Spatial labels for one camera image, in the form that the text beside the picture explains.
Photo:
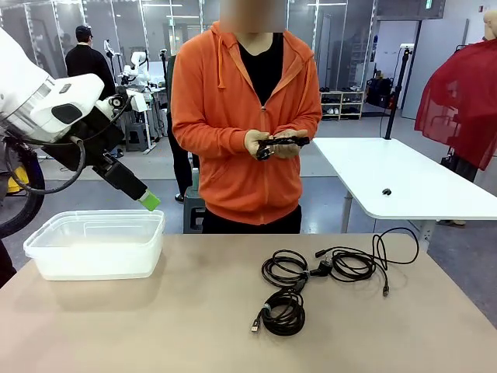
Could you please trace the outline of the person's right hand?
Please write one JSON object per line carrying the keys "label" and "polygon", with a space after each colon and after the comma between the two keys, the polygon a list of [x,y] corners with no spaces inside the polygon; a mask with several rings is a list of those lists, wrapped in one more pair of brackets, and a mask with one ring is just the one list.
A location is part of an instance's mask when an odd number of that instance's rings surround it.
{"label": "person's right hand", "polygon": [[272,136],[268,132],[261,132],[257,130],[249,130],[245,134],[244,145],[247,152],[257,159],[257,151],[259,150],[259,143],[263,140],[269,140]]}

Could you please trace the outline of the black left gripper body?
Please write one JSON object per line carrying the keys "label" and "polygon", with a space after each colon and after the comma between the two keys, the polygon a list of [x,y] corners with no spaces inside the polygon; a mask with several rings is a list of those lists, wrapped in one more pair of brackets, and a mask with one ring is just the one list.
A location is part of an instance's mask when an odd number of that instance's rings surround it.
{"label": "black left gripper body", "polygon": [[104,153],[110,153],[122,140],[124,133],[101,111],[91,111],[75,122],[69,132],[54,145],[43,146],[42,150],[71,171],[80,163],[80,148],[71,137],[82,140],[85,148],[85,166],[94,166]]}

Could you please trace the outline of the person's left hand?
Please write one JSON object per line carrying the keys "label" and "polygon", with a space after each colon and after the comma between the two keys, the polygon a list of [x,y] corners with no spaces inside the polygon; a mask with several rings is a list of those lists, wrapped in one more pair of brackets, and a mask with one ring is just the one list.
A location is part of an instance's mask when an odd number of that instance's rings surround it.
{"label": "person's left hand", "polygon": [[[285,131],[281,131],[278,134],[275,134],[273,138],[274,139],[292,138],[292,137],[305,138],[307,136],[308,136],[307,130],[296,131],[292,129],[287,129]],[[273,154],[279,159],[292,159],[298,156],[299,152],[300,152],[300,147],[295,144],[273,146]]]}

